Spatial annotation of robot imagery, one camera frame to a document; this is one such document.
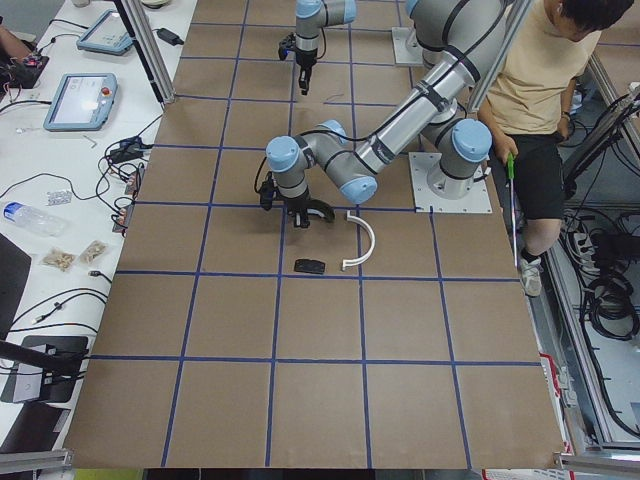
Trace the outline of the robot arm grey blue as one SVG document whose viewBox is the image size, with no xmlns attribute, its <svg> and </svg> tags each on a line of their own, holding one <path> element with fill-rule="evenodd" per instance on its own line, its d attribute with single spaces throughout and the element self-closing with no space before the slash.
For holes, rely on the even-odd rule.
<svg viewBox="0 0 640 480">
<path fill-rule="evenodd" d="M 504 1 L 406 2 L 427 74 L 363 140 L 348 138 L 335 120 L 273 138 L 265 149 L 269 171 L 254 186 L 261 207 L 283 202 L 298 228 L 308 227 L 312 214 L 331 222 L 332 207 L 310 195 L 307 170 L 322 169 L 350 203 L 362 205 L 375 194 L 377 175 L 419 135 L 441 152 L 427 173 L 429 189 L 445 199 L 464 197 L 489 156 L 492 135 L 480 121 L 460 116 L 457 97 L 497 66 L 508 32 L 506 10 Z"/>
<path fill-rule="evenodd" d="M 294 52 L 299 66 L 298 85 L 307 95 L 317 63 L 319 36 L 325 27 L 346 25 L 357 15 L 355 0 L 297 0 Z"/>
</svg>

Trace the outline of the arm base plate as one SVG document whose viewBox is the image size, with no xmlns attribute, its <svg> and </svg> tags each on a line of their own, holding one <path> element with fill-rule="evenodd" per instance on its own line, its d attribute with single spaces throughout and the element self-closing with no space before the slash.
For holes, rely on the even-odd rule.
<svg viewBox="0 0 640 480">
<path fill-rule="evenodd" d="M 467 179 L 453 179 L 440 169 L 440 153 L 411 152 L 409 165 L 415 210 L 435 214 L 492 214 L 480 164 Z"/>
<path fill-rule="evenodd" d="M 406 67 L 427 65 L 414 27 L 393 27 L 391 37 L 396 65 Z"/>
</svg>

